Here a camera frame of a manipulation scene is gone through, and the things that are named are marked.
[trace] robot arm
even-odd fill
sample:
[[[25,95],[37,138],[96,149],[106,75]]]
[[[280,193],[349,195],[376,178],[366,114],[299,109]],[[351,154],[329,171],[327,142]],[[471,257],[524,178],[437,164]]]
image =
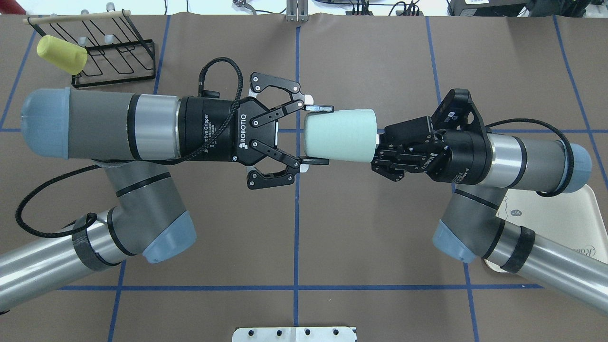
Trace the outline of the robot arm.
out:
[[[0,313],[127,257],[143,254],[157,263],[190,247],[196,232],[165,166],[172,161],[239,162],[247,166],[250,189],[292,184],[301,164],[328,164],[327,159],[280,150],[278,120],[298,110],[331,112],[333,107],[313,105],[297,82],[257,72],[250,80],[249,96],[238,101],[232,117],[234,101],[204,90],[203,82],[198,97],[70,88],[31,93],[21,122],[28,146],[42,156],[95,159],[120,205],[61,230],[86,222],[90,226],[83,231],[39,239],[1,255]],[[284,90],[289,100],[264,106],[255,97],[267,87]],[[207,147],[197,154],[202,146]],[[266,157],[285,169],[260,172],[254,165]]]
[[[547,196],[585,185],[590,156],[576,144],[571,151],[569,158],[561,141],[491,133],[469,92],[453,89],[432,117],[386,127],[371,167],[395,182],[423,172],[458,184],[433,237],[446,254],[467,263],[488,259],[608,314],[608,265],[496,216],[508,188]]]

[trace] white label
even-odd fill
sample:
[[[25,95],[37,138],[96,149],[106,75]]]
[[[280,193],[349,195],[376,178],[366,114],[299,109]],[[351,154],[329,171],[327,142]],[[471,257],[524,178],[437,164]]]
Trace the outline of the white label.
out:
[[[460,16],[474,16],[476,12],[477,9],[462,10],[462,12],[460,12]]]

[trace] black band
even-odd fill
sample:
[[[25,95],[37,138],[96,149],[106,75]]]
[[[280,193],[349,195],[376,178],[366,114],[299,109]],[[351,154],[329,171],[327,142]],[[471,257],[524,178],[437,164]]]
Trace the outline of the black band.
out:
[[[464,192],[464,191],[462,191],[460,189],[454,190],[454,193],[455,194],[459,194],[461,196],[464,196],[466,198],[470,198],[470,199],[474,200],[475,202],[479,202],[479,203],[481,203],[481,204],[483,204],[483,205],[485,205],[487,207],[490,207],[490,208],[492,208],[494,210],[498,210],[498,208],[499,208],[499,206],[497,206],[496,204],[494,204],[492,202],[488,202],[488,201],[484,200],[483,198],[477,197],[475,195],[471,195],[468,192]]]
[[[517,273],[521,270],[526,260],[528,260],[530,252],[532,252],[534,240],[536,239],[536,233],[532,229],[528,229],[524,226],[520,227],[522,228],[522,231],[519,234],[515,250],[511,254],[509,260],[506,261],[506,264],[501,267],[509,273]]]
[[[526,165],[528,164],[528,152],[526,151],[526,146],[523,144],[523,141],[518,137],[514,136],[513,138],[515,138],[515,140],[519,144],[519,148],[522,151],[522,165],[519,167],[519,173],[517,174],[517,177],[515,178],[513,183],[508,186],[508,188],[514,187],[517,183],[519,183],[520,180],[522,180],[523,173],[526,172]]]
[[[129,192],[135,191],[135,190],[139,189],[140,187],[150,185],[154,182],[164,180],[165,178],[169,178],[169,177],[171,177],[171,174],[168,172],[165,172],[165,173],[161,173],[160,175],[156,175],[154,177],[147,178],[141,182],[137,182],[133,185],[129,185],[128,187],[124,187],[123,189],[118,190],[116,192],[116,197],[120,197],[124,194],[128,194]]]
[[[118,239],[118,237],[116,236],[116,231],[114,230],[114,223],[112,222],[112,214],[114,213],[114,208],[110,209],[110,211],[108,212],[108,231],[110,232],[110,236],[112,237],[112,241],[114,241],[114,244],[116,245],[116,247],[118,247],[118,249],[124,253],[125,255],[128,256],[135,256],[135,254],[129,252],[120,242],[120,240]]]
[[[86,216],[83,216],[76,220],[74,225],[81,226],[85,223],[85,221]],[[91,246],[91,241],[89,240],[89,235],[86,232],[86,229],[72,234],[72,244],[80,261],[93,271],[105,271],[112,266],[120,265],[120,263],[109,263],[103,260],[99,253],[95,252],[93,246]]]
[[[490,245],[490,248],[488,248],[486,254],[482,256],[482,259],[487,259],[490,257],[490,254],[492,254],[494,248],[496,248],[496,245],[498,244],[498,240],[500,240],[500,237],[502,236],[503,230],[505,230],[505,221],[501,218],[500,224],[498,225],[498,231],[496,232],[496,236],[494,236],[494,241],[492,241],[492,245]]]
[[[135,108],[137,107],[139,97],[139,94],[131,97],[131,101],[129,102],[129,111],[126,114],[126,137],[127,140],[129,140],[129,149],[131,150],[131,155],[135,160],[142,160],[142,157],[139,155],[139,151],[137,150],[137,142],[135,141]]]

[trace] metal plate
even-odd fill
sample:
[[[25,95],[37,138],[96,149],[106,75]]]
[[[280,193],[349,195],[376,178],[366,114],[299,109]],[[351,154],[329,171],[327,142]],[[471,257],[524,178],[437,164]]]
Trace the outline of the metal plate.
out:
[[[608,263],[608,234],[595,193],[588,185],[571,194],[550,198],[540,197],[533,191],[510,189],[498,210],[498,216]],[[484,261],[493,271],[506,273],[500,266]]]
[[[355,327],[276,327],[239,328],[232,342],[291,341],[291,342],[356,342]]]

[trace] metal stand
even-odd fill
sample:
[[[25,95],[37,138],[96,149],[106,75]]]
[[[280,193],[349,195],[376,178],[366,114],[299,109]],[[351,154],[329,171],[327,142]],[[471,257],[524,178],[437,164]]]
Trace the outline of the metal stand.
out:
[[[308,0],[287,0],[287,21],[305,23],[308,21]]]

